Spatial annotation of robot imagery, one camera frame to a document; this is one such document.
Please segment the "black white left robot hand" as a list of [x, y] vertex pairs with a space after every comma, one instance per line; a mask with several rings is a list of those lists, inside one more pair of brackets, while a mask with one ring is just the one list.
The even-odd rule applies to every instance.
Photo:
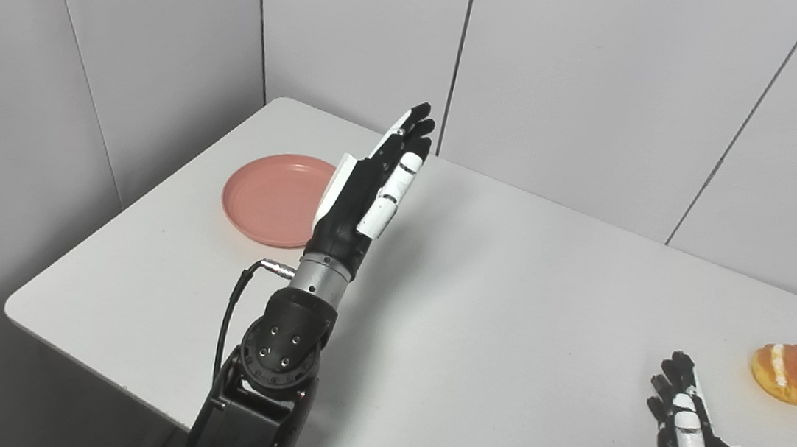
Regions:
[[329, 257], [355, 279], [429, 155], [431, 109], [428, 102], [410, 108], [368, 156], [343, 155], [314, 215], [305, 254]]

